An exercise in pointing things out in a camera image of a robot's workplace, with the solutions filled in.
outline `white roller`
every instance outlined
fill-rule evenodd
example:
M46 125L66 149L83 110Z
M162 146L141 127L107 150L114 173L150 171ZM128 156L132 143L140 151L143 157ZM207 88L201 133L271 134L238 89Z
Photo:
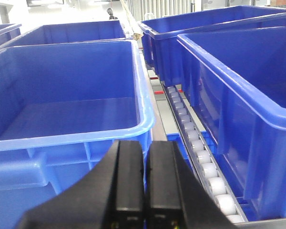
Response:
M180 103L181 102L181 98L180 97L174 97L173 99L173 103Z
M168 87L168 93L173 93L176 91L176 89L174 87Z
M175 108L176 109L184 108L183 103L175 103Z
M195 130L194 124L192 122L184 123L183 126L186 132L190 130Z
M223 194L215 196L215 200L221 212L224 213L226 216L236 214L236 207L232 196L230 196L229 194Z
M206 150L197 151L197 158L200 164L211 162L210 154Z
M180 116L180 120L182 123L188 123L191 121L190 116L188 114Z
M187 136L190 141L198 140L199 139L199 134L195 130L191 130L187 132Z
M217 169L213 163L204 163L201 165L205 178L217 177Z
M178 92L172 92L171 97L172 98L179 97L179 93Z
M242 223L244 222L243 218L240 215L230 215L227 218L231 221L231 223Z
M180 109L177 109L177 112L179 115L186 115L187 112L186 112L186 109L185 108L180 108Z
M192 147L193 147L194 152L204 150L204 143L202 142L202 140L200 140L200 139L194 140L194 141L191 141L191 143L192 143Z
M210 178L208 182L214 196L226 194L225 182L221 177Z

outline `bin rim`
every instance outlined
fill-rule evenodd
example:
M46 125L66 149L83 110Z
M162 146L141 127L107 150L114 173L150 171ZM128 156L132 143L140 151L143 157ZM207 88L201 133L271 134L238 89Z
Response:
M12 31L14 29L17 29L17 28L19 28L21 26L21 24L11 24L11 23L3 24L3 25L8 25L8 26L3 28L3 29L0 29L0 35L3 35L3 34L5 34L7 32L10 32L10 31Z
M263 31L263 30L283 30L286 27L272 27L241 30L246 31ZM221 31L208 33L235 33L240 31ZM235 93L250 109L256 113L266 123L276 129L286 131L286 108L271 100L267 95L258 88L250 84L240 74L233 71L219 59L208 53L197 43L189 39L189 34L179 34L177 41L194 55L202 64L212 71L215 76L222 81L233 93Z
M132 37L131 35L127 35L126 34L126 31L125 29L123 28L122 24L121 24L121 21L120 20L110 20L110 21L118 21L119 24L120 24L120 27L122 28L123 30L123 34L125 37L123 38L112 38L112 39L102 39L102 40L95 40L95 41L114 41L114 40L132 40ZM101 23L101 22L108 22L108 21L84 21L84 22L74 22L74 23L57 23L57 24L46 24L46 25L40 25L40 26L37 26L35 27L34 29L31 29L11 40L9 40L8 42L5 42L4 44L0 45L0 50L1 49L4 49L4 48L8 48L10 47L10 44L15 42L15 41L18 41L19 39L21 39L22 37L25 37L27 36L28 34L32 33L32 32L35 32L35 30L39 29L39 28L42 28L42 27L48 27L48 26L53 26L53 25L73 25L73 24L89 24L89 23Z
M70 45L85 45L85 44L88 45L89 43L102 45L104 43L114 43L114 42L116 43L128 42L131 44L132 56L133 56L135 99L136 103L138 103L139 107L141 108L138 109L140 122L136 126L124 129L117 129L117 130L105 130L105 131L94 131L87 133L0 140L0 151L27 149L27 148L36 148L45 146L68 145L68 144L96 142L96 141L114 140L114 139L125 139L134 136L139 136L150 131L155 123L155 117L153 113L152 102L148 95L147 83L145 81L143 65L141 62L139 48L136 41L133 40L92 41L92 42L80 42L80 43L46 44L46 46L70 46ZM4 48L0 50L0 54L8 52L11 49L18 49L18 48L29 49L31 46L35 45L18 46L18 47L14 46L14 47Z
M235 9L236 8L263 8L265 10L267 10L267 9L278 9L277 7L262 7L262 6L230 6L230 7L220 8L220 9L211 9L208 11L199 11L199 12L193 12L193 13L204 14L205 12L216 11L216 10L226 10L228 8L229 9L230 8L235 8ZM148 25L146 25L144 23L146 21L153 21L153 20L157 20L157 19L140 21L140 22L138 22L138 24L146 34L149 34L155 40L164 40L164 39L176 37L178 34L181 34L181 33L213 31L213 30L217 30L217 29L229 28L229 27L233 26L234 24L241 25L241 24L247 24L248 22L253 23L253 22L262 22L265 20L270 21L270 20L275 20L275 19L279 19L279 18L286 18L286 12L267 14L267 15L263 15L263 16L257 16L257 17L246 18L246 19L241 19L241 20L226 21L226 22L217 23L217 24L203 25L203 26L192 27L192 28L188 28L188 29L184 29L184 30L175 30L175 31L163 32L163 33L157 32L156 30L154 30L153 28L149 27Z

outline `metal rail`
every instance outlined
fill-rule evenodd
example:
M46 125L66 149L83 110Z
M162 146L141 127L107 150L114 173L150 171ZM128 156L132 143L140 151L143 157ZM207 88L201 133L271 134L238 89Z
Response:
M199 131L198 127L197 127L197 124L195 123L194 119L191 117L190 115L190 112L188 111L180 93L178 92L177 88L174 86L174 87L170 87L170 88L166 88L162 85L163 87L163 90L164 90L164 93L167 97L167 100L169 102L169 105L170 105L170 108L173 112L173 115L175 117L175 122L178 126L178 129L179 129L179 132L181 134L181 137L182 137L182 140L183 140L183 143L186 147L186 151L187 151L187 154L188 154L188 157L190 159L190 162L191 162L191 166L192 166L192 169L193 171L195 171L195 176L196 178L198 178L198 180L200 180L200 182L202 183L204 189L206 190L206 192L208 193L208 195L215 201L215 196L213 195L210 187L209 187L209 184L208 184L208 181L207 181L207 178L205 177L204 173L203 173L203 169L202 169L202 166L200 165L200 163L198 162L198 159L197 159L197 156L195 154L195 152L193 151L193 147L192 147L192 143L190 142L188 136L187 136L187 133L186 133L186 130L183 126L183 123L182 123L182 120L180 118L180 115L178 114L178 111L177 111L177 108L176 108L176 98L180 98L180 102L177 102L177 103L182 103L183 104L183 108L186 110L186 113L189 115L190 117L190 121L193 123L194 125L194 128L195 130L197 131L197 133L199 134L199 138L200 140L202 140L203 144L204 144L204 149L206 151L208 151L209 155L210 155L210 158L211 158L211 162L215 165L216 167L216 170L217 170L217 173L218 173L218 176L221 177L225 183L225 188L226 188L226 192L227 194L229 194L233 201L234 201L234 204L235 204L235 208L236 208L236 211L237 211L237 214L241 216L241 218L243 219L244 222L248 222L247 220L247 217L245 216L242 208L240 207L240 205L238 204L238 201L236 200L236 197L234 196L230 186L228 185L228 182L227 180L225 179L223 173L221 172L221 169L220 167L218 166L209 146L207 145L204 137L202 136L201 132Z

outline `bin wall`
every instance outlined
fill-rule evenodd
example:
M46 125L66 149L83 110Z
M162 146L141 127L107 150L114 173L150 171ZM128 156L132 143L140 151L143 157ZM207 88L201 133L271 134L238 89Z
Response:
M178 40L187 96L236 196L249 201L258 219L286 217L286 28Z

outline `plastic crate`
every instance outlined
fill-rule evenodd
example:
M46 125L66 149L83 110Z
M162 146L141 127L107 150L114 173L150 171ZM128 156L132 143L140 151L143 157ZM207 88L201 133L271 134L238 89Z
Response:
M178 40L190 53L191 105L236 196L257 219L286 217L286 27Z
M42 25L8 43L0 49L38 44L88 42L108 39L130 39L119 20Z
M1 50L0 229L78 181L115 139L147 151L147 90L135 41Z
M144 32L144 57L166 86L181 84L179 66L182 62L176 37L178 34L286 26L286 14L283 13L286 13L286 9L234 6L142 21L139 26Z
M0 45L8 42L10 39L20 35L19 27L21 24L2 24L0 25Z

